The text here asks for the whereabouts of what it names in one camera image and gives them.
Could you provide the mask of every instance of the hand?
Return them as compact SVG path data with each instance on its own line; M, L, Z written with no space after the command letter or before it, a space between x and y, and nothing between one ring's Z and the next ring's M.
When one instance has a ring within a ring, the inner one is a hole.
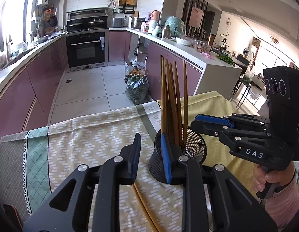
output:
M258 164L253 169L253 188L256 192L262 192L265 189L266 182L278 183L280 186L287 185L291 182L295 172L293 162L289 164L285 171L271 171L268 174L261 169Z

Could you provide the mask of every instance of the oven handle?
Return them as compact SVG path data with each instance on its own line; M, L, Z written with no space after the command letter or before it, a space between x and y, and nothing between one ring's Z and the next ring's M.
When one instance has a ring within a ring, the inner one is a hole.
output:
M89 44L89 43L99 43L100 40L97 40L97 41L91 41L91 42L84 42L84 43L71 43L70 45L71 46L74 46L74 45L79 45L79 44Z

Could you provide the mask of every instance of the patterned tablecloth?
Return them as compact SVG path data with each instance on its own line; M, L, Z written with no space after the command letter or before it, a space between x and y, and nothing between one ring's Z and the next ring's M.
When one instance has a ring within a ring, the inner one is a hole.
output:
M217 92L189 97L189 123L198 113L222 117L237 112ZM180 231L182 188L162 184L148 171L154 139L160 129L159 102L87 115L2 138L0 143L0 200L15 206L26 220L80 164L94 167L119 154L141 135L136 183L164 231ZM229 154L218 138L203 136L208 153L205 165L225 165L252 192L253 164ZM89 230L92 223L90 215ZM120 187L121 231L151 231L131 186Z

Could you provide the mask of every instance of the plastic dome cover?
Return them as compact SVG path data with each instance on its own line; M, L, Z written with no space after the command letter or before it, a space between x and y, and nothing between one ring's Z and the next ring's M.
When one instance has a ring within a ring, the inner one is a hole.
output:
M168 17L165 25L169 25L172 36L177 36L180 38L185 38L186 36L186 26L184 22L178 17Z

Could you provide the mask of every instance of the fingernail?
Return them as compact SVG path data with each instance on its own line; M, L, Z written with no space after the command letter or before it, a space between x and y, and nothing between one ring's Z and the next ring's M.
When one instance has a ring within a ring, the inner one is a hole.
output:
M265 177L266 181L272 181L273 180L273 176L271 174L267 174Z
M257 190L258 190L259 192L262 192L262 191L263 191L263 185L258 185L258 186L257 186Z
M258 181L262 184L265 184L266 183L266 180L264 178L259 178Z

